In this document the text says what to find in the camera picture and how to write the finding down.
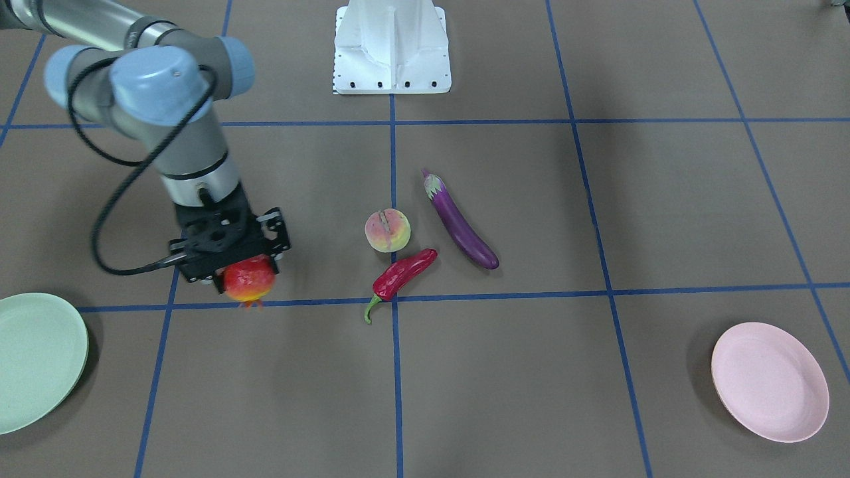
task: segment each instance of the toy vegetable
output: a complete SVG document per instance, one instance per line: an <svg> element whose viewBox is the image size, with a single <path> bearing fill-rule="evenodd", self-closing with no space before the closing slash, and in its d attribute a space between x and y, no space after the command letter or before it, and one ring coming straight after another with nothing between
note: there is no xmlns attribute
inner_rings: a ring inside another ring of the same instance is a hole
<svg viewBox="0 0 850 478"><path fill-rule="evenodd" d="M437 259L437 251L434 249L423 249L415 256L396 261L381 274L372 284L372 300L366 306L363 318L367 324L371 324L369 311L382 300L392 300L393 296L413 277L418 276L423 270L434 263Z"/></svg>
<svg viewBox="0 0 850 478"><path fill-rule="evenodd" d="M422 170L422 175L425 176L425 191L428 193L428 199L431 200L455 244L481 267L485 269L499 267L499 258L464 219L454 200L449 196L443 180L426 169Z"/></svg>

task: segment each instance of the pomegranate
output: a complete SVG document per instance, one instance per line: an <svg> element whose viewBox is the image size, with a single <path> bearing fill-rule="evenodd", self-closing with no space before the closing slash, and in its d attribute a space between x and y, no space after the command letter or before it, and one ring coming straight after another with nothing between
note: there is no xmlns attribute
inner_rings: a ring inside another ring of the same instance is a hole
<svg viewBox="0 0 850 478"><path fill-rule="evenodd" d="M271 258L265 254L228 265L222 271L224 293L233 300L241 302L240 307L250 308L269 293L275 285L275 271L271 267Z"/></svg>

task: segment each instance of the plate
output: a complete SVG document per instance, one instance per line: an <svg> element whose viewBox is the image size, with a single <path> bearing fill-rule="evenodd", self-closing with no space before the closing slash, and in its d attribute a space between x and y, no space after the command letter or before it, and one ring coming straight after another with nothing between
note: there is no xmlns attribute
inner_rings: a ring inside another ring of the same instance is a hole
<svg viewBox="0 0 850 478"><path fill-rule="evenodd" d="M761 322L727 330L711 356L711 375L726 409L753 433L794 443L818 433L830 410L824 372L786 331Z"/></svg>
<svg viewBox="0 0 850 478"><path fill-rule="evenodd" d="M0 435L50 413L71 393L88 355L80 313L48 293L0 300Z"/></svg>

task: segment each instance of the green pepper stem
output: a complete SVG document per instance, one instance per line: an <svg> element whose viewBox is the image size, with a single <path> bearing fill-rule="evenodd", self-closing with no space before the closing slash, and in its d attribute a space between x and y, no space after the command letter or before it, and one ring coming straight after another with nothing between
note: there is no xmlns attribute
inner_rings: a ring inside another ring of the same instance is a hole
<svg viewBox="0 0 850 478"><path fill-rule="evenodd" d="M369 311L372 307L375 306L378 302L381 302L383 299L377 296L377 294L372 296L372 300L369 301L369 304L366 306L366 311L363 312L363 318L366 320L366 323L371 325L371 319L369 318Z"/></svg>

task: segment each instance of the green plate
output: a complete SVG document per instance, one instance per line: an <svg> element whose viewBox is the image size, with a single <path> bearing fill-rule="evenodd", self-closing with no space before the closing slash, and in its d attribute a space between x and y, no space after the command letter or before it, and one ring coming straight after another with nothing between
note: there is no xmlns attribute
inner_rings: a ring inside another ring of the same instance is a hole
<svg viewBox="0 0 850 478"><path fill-rule="evenodd" d="M73 305L48 293L0 300L0 435L56 408L87 356L86 325Z"/></svg>

